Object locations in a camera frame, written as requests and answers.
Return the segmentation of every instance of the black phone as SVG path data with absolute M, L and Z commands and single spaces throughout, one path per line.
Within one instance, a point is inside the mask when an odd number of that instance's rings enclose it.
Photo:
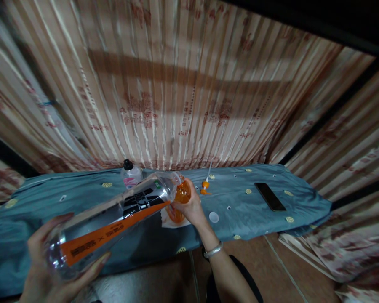
M 272 192 L 271 188 L 266 183 L 254 183 L 265 202 L 272 211 L 286 211 L 285 206 L 279 201 L 277 196 Z

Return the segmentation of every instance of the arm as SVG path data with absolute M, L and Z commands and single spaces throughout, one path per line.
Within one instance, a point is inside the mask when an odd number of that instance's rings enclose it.
M 191 188 L 191 199 L 187 204 L 174 202 L 172 205 L 197 229 L 205 250 L 211 251 L 219 244 L 219 239 L 207 221 L 199 195 L 190 179 L 185 179 Z M 216 287 L 222 302 L 257 302 L 247 281 L 237 266 L 222 248 L 209 258 Z

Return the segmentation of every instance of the bed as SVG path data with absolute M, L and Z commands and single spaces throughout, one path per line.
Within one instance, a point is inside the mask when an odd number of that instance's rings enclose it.
M 144 176 L 153 170 L 143 170 Z M 201 187 L 208 169 L 181 172 Z M 252 239 L 272 232 L 300 236 L 327 220 L 331 202 L 283 165 L 250 165 L 211 170 L 212 195 L 202 207 L 219 215 L 211 223 L 219 239 Z M 255 188 L 267 183 L 287 211 L 273 212 Z M 30 178 L 0 208 L 0 298 L 22 292 L 30 258 L 28 238 L 52 217 L 80 213 L 125 191 L 120 169 L 59 173 Z M 162 228 L 160 214 L 142 221 L 113 248 L 101 274 L 114 274 L 169 258 L 201 245 L 192 225 Z

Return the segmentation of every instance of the small orange bottle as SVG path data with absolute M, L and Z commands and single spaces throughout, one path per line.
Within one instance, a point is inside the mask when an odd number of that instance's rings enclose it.
M 184 180 L 184 177 L 181 176 L 182 183 L 177 186 L 176 197 L 174 202 L 180 202 L 182 204 L 188 203 L 191 198 L 191 189 L 188 183 Z M 168 216 L 175 223 L 181 223 L 184 221 L 184 215 L 177 209 L 173 208 L 171 204 L 166 208 Z

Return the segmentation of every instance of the plastic bottle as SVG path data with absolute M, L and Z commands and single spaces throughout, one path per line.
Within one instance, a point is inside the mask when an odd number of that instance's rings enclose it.
M 121 177 L 127 189 L 131 189 L 143 180 L 142 171 L 134 165 L 129 159 L 123 161 L 123 169 L 121 169 Z
M 45 243 L 46 260 L 60 280 L 79 277 L 146 217 L 182 199 L 184 177 L 155 172 L 140 184 L 59 224 Z
M 189 202 L 190 198 L 191 198 L 191 189 L 188 183 L 184 181 L 177 187 L 177 194 L 174 201 L 185 204 Z M 166 210 L 167 210 L 168 216 L 173 222 L 181 223 L 182 221 L 184 221 L 184 215 L 179 210 L 173 208 L 171 205 L 169 205 L 166 208 Z

